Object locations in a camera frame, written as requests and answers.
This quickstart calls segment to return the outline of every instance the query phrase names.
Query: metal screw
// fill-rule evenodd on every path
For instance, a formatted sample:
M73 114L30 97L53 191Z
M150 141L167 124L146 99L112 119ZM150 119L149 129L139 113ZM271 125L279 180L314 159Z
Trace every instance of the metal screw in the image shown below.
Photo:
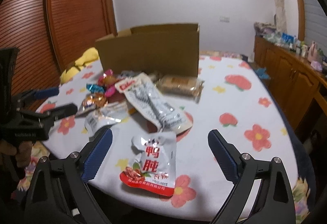
M244 154L242 154L242 158L245 160L249 160L251 158L251 155L248 153L244 153Z
M282 160L281 160L280 158L278 158L278 157L275 157L275 158L274 158L274 162L276 162L276 163L281 163Z
M47 159L47 156L40 157L39 162L46 162Z
M74 152L72 152L72 153L69 154L69 156L70 156L72 159L77 158L78 155L79 155L79 153L78 153L77 151L74 151Z

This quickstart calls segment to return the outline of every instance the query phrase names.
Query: red snack package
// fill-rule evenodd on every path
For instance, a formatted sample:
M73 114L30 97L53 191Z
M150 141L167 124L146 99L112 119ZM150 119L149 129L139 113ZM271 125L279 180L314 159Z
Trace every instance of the red snack package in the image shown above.
M132 145L139 153L119 175L120 180L130 187L172 196L176 180L176 134L163 132L134 136Z

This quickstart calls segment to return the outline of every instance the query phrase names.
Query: duck snack package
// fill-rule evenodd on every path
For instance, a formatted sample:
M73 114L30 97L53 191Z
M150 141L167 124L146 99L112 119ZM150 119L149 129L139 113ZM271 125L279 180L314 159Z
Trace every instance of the duck snack package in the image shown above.
M130 187L172 196L176 180L176 134L161 132L134 136L134 160L119 175Z
M145 73L117 82L115 87L145 119L157 127L158 132L180 134L192 127L185 113L168 103Z
M203 83L203 80L194 77L164 76L156 86L163 93L189 96L199 101Z

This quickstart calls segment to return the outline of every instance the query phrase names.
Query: person's hand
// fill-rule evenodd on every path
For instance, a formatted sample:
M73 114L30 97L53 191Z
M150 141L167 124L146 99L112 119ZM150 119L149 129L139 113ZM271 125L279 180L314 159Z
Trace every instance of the person's hand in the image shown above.
M0 165L3 164L2 162L2 155L9 155L9 156L15 156L17 161L17 167L24 168L27 167L31 161L31 152L32 152L32 142L26 141L22 142L18 147L18 154L17 154L17 148L15 148L13 145L9 144L7 141L4 141L1 139L0 141Z

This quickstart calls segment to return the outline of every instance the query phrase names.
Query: cabinet handle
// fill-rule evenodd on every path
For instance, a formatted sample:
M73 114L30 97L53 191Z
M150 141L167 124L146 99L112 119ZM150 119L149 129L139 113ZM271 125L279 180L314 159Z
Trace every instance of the cabinet handle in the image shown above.
M291 74L290 74L290 76L289 76L290 79L293 78L293 73L294 73L294 69L292 68L292 69L291 69Z
M293 70L292 79L295 77L296 71Z

